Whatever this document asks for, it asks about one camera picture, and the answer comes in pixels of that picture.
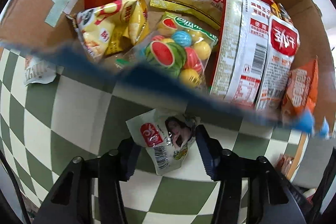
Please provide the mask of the white snack bag with portrait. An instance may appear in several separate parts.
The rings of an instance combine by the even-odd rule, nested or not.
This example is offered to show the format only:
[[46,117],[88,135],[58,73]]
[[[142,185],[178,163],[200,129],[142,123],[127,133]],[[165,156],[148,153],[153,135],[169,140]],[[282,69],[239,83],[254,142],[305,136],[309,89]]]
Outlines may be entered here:
[[199,117],[167,109],[153,109],[126,121],[134,142],[145,148],[156,174],[179,169],[195,141]]

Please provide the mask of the orange triangular snack bag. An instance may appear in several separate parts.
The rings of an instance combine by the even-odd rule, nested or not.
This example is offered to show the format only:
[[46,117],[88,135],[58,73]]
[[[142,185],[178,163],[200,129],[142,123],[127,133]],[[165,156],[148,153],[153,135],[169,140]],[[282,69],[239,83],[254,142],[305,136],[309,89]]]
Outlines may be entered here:
[[318,59],[310,60],[289,73],[288,83],[281,103],[285,118],[301,115],[305,110],[314,112],[318,96]]

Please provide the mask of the red white long snack packet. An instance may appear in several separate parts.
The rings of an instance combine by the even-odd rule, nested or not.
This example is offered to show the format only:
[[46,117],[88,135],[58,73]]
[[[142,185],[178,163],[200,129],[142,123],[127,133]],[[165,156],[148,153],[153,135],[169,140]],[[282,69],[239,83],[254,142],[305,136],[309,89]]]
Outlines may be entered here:
[[254,105],[266,63],[269,19],[277,14],[273,0],[224,0],[212,96]]

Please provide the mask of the white pizza snack bag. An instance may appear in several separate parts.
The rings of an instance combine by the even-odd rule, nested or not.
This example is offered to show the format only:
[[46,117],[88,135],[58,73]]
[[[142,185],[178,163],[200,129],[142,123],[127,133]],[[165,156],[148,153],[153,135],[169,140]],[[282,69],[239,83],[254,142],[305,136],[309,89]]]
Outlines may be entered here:
[[28,55],[25,58],[24,85],[49,84],[56,79],[56,65],[39,57]]

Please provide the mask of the red white clear snack packet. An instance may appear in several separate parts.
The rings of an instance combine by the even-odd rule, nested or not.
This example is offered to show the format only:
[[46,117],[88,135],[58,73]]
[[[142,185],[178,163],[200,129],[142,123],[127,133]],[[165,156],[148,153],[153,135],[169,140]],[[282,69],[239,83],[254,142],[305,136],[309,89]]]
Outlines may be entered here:
[[291,64],[300,46],[298,30],[272,15],[268,25],[268,49],[255,109],[279,107],[288,83]]

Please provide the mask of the colourful gumball candy bag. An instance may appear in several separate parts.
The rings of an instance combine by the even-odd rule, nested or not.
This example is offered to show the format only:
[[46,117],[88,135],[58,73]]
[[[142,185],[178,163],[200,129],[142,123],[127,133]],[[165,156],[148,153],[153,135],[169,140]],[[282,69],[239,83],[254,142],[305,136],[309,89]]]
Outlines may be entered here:
[[180,80],[189,88],[205,89],[205,69],[218,37],[192,21],[165,12],[155,29],[117,59],[122,68],[140,61]]

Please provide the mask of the yellow panda chips bag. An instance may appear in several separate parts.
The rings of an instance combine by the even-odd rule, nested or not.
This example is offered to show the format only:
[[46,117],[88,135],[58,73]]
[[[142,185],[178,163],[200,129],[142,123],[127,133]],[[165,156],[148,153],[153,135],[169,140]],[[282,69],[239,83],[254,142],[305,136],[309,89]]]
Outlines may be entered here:
[[116,0],[67,15],[90,60],[130,50],[149,34],[145,0]]

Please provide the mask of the brown red snack bag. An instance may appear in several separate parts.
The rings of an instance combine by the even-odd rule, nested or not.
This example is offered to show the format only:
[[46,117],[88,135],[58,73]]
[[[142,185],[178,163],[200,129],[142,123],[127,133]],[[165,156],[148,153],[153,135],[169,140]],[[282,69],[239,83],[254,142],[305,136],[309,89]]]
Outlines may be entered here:
[[291,165],[293,164],[293,161],[294,157],[287,154],[281,154],[277,161],[275,169],[281,172],[284,176],[286,176],[291,168]]

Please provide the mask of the green checkered table mat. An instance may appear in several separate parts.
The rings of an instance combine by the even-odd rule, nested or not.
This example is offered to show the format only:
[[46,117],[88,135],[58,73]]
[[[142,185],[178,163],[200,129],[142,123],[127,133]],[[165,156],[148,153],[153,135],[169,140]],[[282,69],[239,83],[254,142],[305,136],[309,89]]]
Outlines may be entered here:
[[[126,121],[156,107],[192,113],[224,148],[276,163],[281,154],[301,162],[308,138],[299,131],[256,126],[231,115],[141,94],[59,67],[49,84],[25,85],[25,57],[1,50],[1,151],[23,195],[41,206],[75,156],[94,159],[129,137]],[[180,169],[158,176],[146,151],[121,184],[129,223],[210,223],[219,184],[206,175],[193,145]]]

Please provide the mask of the cardboard box with blue front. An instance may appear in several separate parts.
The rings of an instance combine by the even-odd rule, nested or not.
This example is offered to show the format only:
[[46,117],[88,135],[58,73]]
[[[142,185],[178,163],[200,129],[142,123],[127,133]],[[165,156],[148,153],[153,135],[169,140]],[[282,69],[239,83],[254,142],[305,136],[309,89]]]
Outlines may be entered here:
[[1,46],[327,137],[335,71],[312,0],[2,0]]

